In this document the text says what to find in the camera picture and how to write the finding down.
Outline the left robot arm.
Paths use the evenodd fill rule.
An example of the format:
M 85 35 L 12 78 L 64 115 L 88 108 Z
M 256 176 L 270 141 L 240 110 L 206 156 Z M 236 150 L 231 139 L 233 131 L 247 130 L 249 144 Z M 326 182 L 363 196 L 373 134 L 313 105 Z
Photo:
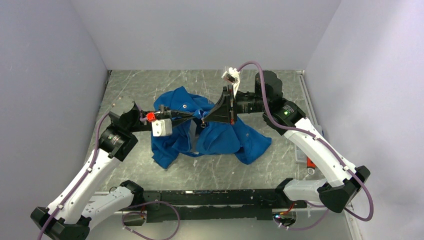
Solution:
M 110 124 L 95 132 L 94 149 L 70 184 L 46 207 L 36 207 L 30 217 L 39 228 L 38 239 L 84 240 L 90 231 L 119 210 L 137 210 L 162 201 L 149 197 L 137 183 L 126 180 L 111 193 L 92 201 L 92 196 L 138 143 L 136 132 L 165 137 L 174 127 L 191 120 L 192 112 L 161 105 L 142 110 L 130 97 L 120 97 L 103 115 Z

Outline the clear plastic organizer box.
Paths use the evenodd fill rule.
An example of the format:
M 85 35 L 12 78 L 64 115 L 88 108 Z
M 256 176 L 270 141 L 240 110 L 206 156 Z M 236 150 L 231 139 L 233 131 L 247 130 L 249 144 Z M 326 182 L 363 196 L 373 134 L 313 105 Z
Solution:
M 324 162 L 327 148 L 318 141 L 323 138 L 323 131 L 320 126 L 314 125 L 308 118 L 302 118 L 295 124 L 298 129 L 305 130 L 316 136 L 311 136 L 301 131 L 294 131 L 290 140 L 299 147 L 317 166 Z

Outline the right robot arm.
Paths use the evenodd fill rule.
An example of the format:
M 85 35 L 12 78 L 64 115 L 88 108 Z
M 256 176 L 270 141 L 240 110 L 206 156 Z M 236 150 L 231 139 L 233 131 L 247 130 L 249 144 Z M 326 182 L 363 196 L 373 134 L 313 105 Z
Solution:
M 294 201 L 320 202 L 332 212 L 344 211 L 365 188 L 369 169 L 355 166 L 328 143 L 305 112 L 283 97 L 283 83 L 273 71 L 255 75 L 254 92 L 239 91 L 241 73 L 235 68 L 226 69 L 222 78 L 229 84 L 205 121 L 235 125 L 238 114 L 262 113 L 266 124 L 300 148 L 324 176 L 321 180 L 287 178 L 278 187 L 276 203 L 287 208 Z

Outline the blue zip jacket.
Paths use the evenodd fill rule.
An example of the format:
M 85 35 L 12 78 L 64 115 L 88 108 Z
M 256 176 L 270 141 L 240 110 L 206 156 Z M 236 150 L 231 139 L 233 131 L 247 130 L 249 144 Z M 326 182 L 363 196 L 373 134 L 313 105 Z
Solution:
M 195 118 L 172 129 L 172 135 L 151 137 L 152 158 L 167 169 L 179 154 L 189 157 L 235 154 L 243 164 L 249 165 L 262 156 L 272 144 L 272 139 L 257 132 L 237 119 L 234 125 L 207 122 L 201 126 L 204 116 L 214 106 L 206 97 L 191 94 L 181 86 L 160 95 L 153 104 L 172 110 L 194 113 Z

